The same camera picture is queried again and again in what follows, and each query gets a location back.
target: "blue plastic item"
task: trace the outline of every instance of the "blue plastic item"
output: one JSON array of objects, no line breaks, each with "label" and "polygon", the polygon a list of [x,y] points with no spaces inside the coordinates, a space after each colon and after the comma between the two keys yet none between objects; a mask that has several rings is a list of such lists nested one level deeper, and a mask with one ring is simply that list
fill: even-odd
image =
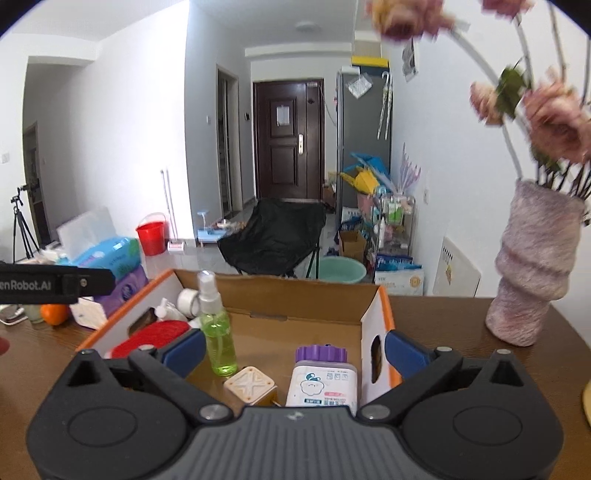
[{"label": "blue plastic item", "polygon": [[74,261],[64,259],[60,264],[80,268],[106,268],[113,272],[119,282],[128,273],[139,267],[139,241],[136,238],[118,236],[89,248]]},{"label": "blue plastic item", "polygon": [[318,280],[333,283],[359,283],[367,270],[357,260],[347,257],[324,257],[318,263]]},{"label": "blue plastic item", "polygon": [[[372,155],[367,155],[365,153],[351,153],[351,156],[353,158],[357,158],[357,159],[360,158],[365,163],[367,163],[367,165],[369,165],[370,167],[374,168],[375,170],[377,170],[380,173],[383,173],[388,178],[390,177],[390,172],[388,171],[388,169],[384,165],[384,162],[382,161],[381,158],[374,157]],[[359,163],[357,163],[357,164],[354,165],[354,167],[357,167],[357,166],[364,167],[365,165],[363,163],[359,162]]]},{"label": "blue plastic item", "polygon": [[206,352],[205,335],[193,329],[158,351],[163,365],[182,378],[203,361]]},{"label": "blue plastic item", "polygon": [[386,334],[384,352],[388,363],[397,370],[403,380],[409,379],[431,363],[428,350],[396,330]]}]

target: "green liquid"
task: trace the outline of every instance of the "green liquid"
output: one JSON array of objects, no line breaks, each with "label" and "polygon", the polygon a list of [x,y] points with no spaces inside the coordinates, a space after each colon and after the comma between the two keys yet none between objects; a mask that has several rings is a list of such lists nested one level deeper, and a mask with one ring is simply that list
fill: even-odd
[{"label": "green liquid", "polygon": [[202,313],[200,319],[213,373],[220,377],[235,374],[238,371],[238,361],[230,329],[230,317],[223,310],[217,315]]}]

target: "green leaf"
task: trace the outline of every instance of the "green leaf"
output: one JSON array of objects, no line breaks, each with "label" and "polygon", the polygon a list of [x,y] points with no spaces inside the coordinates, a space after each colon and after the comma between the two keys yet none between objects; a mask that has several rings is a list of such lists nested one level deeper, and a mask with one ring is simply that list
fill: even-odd
[{"label": "green leaf", "polygon": [[501,73],[501,79],[496,88],[498,94],[496,109],[515,119],[515,109],[519,105],[526,87],[524,74],[517,68],[507,67]]},{"label": "green leaf", "polygon": [[557,160],[549,155],[546,155],[541,150],[538,150],[533,145],[531,146],[531,154],[540,167],[544,167],[546,171],[558,172],[563,174],[562,167]]}]

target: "cardboard box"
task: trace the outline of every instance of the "cardboard box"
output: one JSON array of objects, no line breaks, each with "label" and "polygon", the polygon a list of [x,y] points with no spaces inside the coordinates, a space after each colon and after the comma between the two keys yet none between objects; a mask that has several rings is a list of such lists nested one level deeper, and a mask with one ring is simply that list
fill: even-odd
[{"label": "cardboard box", "polygon": [[336,206],[336,195],[335,195],[335,191],[332,189],[332,186],[330,185],[325,185],[322,188],[322,202],[331,206],[332,208],[335,208]]},{"label": "cardboard box", "polygon": [[385,287],[388,295],[422,297],[424,283],[422,269],[375,273],[375,284]]},{"label": "cardboard box", "polygon": [[365,260],[365,238],[361,232],[339,232],[339,253],[341,257],[348,257],[363,263]]},{"label": "cardboard box", "polygon": [[[296,349],[331,343],[346,348],[348,362],[358,369],[359,404],[378,398],[401,382],[386,360],[386,334],[394,319],[386,290],[371,284],[343,285],[277,277],[219,275],[217,283],[230,314],[240,368],[253,366],[271,377],[285,404]],[[79,349],[105,355],[127,338],[127,330],[163,297],[177,298],[183,288],[197,288],[195,272],[169,270],[119,309]],[[377,380],[372,382],[372,374]],[[223,387],[206,358],[187,378],[202,391],[237,413],[242,403]]]}]

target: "orange fruit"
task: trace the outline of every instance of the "orange fruit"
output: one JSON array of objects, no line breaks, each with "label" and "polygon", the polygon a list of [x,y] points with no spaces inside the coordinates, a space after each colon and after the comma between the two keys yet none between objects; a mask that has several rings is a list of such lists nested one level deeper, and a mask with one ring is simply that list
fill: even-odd
[{"label": "orange fruit", "polygon": [[41,307],[40,312],[43,320],[53,326],[61,325],[70,317],[68,305],[47,304]]}]

